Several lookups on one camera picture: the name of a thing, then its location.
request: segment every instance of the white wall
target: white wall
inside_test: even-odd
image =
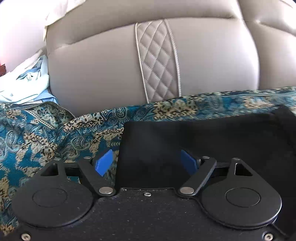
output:
[[[45,46],[45,17],[51,0],[4,0],[0,3],[0,63],[12,71]]]

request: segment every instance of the blue pad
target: blue pad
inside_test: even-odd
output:
[[[113,151],[110,149],[96,162],[95,170],[103,176],[113,162]]]
[[[181,162],[189,175],[193,175],[198,170],[196,160],[184,150],[181,150]]]

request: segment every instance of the screw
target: screw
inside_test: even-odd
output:
[[[113,188],[111,187],[102,187],[99,189],[99,193],[101,194],[111,194],[113,193]]]
[[[152,194],[151,194],[150,192],[144,192],[144,196],[145,196],[145,197],[151,197],[151,195],[152,195]]]
[[[264,235],[264,240],[265,241],[272,241],[274,236],[271,233],[265,234]]]
[[[30,241],[31,240],[31,236],[29,234],[26,234],[26,233],[23,233],[20,237],[24,241]]]
[[[194,189],[191,187],[181,187],[180,193],[189,195],[189,194],[194,193]]]

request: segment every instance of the leather upholstery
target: leather upholstery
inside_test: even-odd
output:
[[[136,41],[147,22],[161,22],[158,45],[148,32]],[[87,0],[48,27],[46,42],[52,93],[75,115],[296,85],[292,0]]]

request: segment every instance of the teal patterned cloth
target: teal patterned cloth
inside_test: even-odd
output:
[[[296,88],[184,96],[78,118],[53,102],[0,104],[0,229],[7,234],[16,227],[11,210],[13,194],[54,156],[73,162],[79,156],[95,156],[111,148],[114,162],[105,178],[113,182],[127,121],[204,120],[266,113],[281,104],[296,113]]]

